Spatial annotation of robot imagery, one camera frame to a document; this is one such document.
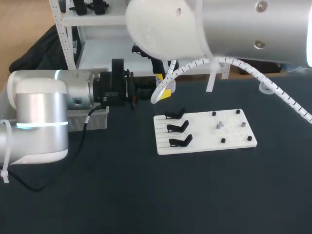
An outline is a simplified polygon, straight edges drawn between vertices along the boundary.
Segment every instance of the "yellow label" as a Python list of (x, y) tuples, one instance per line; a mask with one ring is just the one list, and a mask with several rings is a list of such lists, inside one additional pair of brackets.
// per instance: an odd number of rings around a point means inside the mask
[(161, 81), (164, 80), (164, 77), (162, 76), (162, 74), (156, 74), (156, 77)]
[(171, 89), (165, 89), (159, 100), (171, 97)]

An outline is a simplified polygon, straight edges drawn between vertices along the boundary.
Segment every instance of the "silver robot arm segment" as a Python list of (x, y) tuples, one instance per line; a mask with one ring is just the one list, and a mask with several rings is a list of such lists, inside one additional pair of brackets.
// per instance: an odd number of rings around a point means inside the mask
[[(51, 78), (22, 79), (16, 85), (17, 125), (12, 127), (10, 164), (54, 162), (68, 152), (67, 103), (64, 82)], [(0, 164), (7, 132), (0, 126)]]

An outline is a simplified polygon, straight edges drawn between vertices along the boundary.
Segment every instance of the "white plastic tray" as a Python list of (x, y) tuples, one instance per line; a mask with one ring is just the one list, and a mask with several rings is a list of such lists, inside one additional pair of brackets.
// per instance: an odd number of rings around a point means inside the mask
[[(181, 126), (184, 121), (189, 121), (189, 126), (183, 133), (168, 133), (167, 124)], [(224, 127), (217, 129), (216, 126), (222, 121)], [(155, 116), (154, 126), (156, 134), (157, 152), (159, 155), (172, 155), (183, 153), (194, 153), (203, 151), (228, 150), (239, 148), (250, 148), (257, 146), (257, 141), (252, 129), (242, 110), (236, 114), (236, 110), (213, 112), (188, 113), (182, 119), (166, 119), (165, 116)], [(169, 139), (185, 140), (192, 134), (193, 140), (186, 147), (171, 147)]]

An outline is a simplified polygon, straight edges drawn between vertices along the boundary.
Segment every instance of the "black cable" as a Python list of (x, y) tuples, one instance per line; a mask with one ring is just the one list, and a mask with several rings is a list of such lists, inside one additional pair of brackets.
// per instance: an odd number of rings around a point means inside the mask
[(11, 170), (8, 170), (8, 173), (11, 177), (13, 177), (18, 183), (20, 183), (24, 188), (26, 188), (27, 190), (30, 190), (32, 192), (41, 192), (43, 191), (46, 187), (48, 187), (49, 185), (53, 184), (55, 182), (55, 180), (64, 172), (67, 170), (67, 168), (72, 164), (72, 162), (77, 158), (77, 156), (79, 155), (81, 149), (82, 149), (82, 146), (83, 146), (83, 142), (84, 142), (84, 139), (85, 139), (85, 135), (86, 135), (86, 130), (87, 130), (87, 125), (88, 125), (88, 120), (90, 118), (90, 116), (92, 115), (92, 113), (94, 111), (97, 111), (97, 110), (101, 110), (103, 109), (103, 106), (99, 105), (99, 106), (96, 106), (95, 108), (93, 108), (87, 115), (87, 118), (86, 118), (86, 121), (83, 125), (83, 131), (82, 131), (82, 138), (81, 138), (81, 141), (80, 141), (80, 144), (79, 144), (79, 147), (78, 147), (78, 150), (77, 152), (74, 154), (74, 156), (72, 157), (72, 159), (68, 162), (68, 164), (53, 178), (51, 179), (50, 181), (48, 181), (45, 185), (41, 186), (40, 188), (33, 188), (31, 187), (29, 184), (27, 184), (20, 176), (18, 176), (16, 173), (12, 172)]

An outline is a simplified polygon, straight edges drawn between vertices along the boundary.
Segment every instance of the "black fabric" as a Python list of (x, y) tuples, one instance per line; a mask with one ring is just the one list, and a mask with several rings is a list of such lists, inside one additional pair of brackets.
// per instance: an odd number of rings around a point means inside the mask
[[(77, 62), (81, 43), (77, 27), (73, 27), (74, 61)], [(10, 65), (10, 72), (18, 70), (67, 70), (56, 26), (52, 26), (22, 57)]]
[[(312, 112), (311, 77), (273, 79)], [(310, 234), (312, 126), (256, 80), (177, 84), (169, 99), (137, 110), (110, 108), (108, 129), (88, 132), (80, 156), (57, 182), (34, 194), (0, 183), (0, 231), (10, 234)], [(153, 116), (164, 111), (244, 110), (258, 146), (159, 156)], [(11, 166), (33, 185), (61, 170)]]

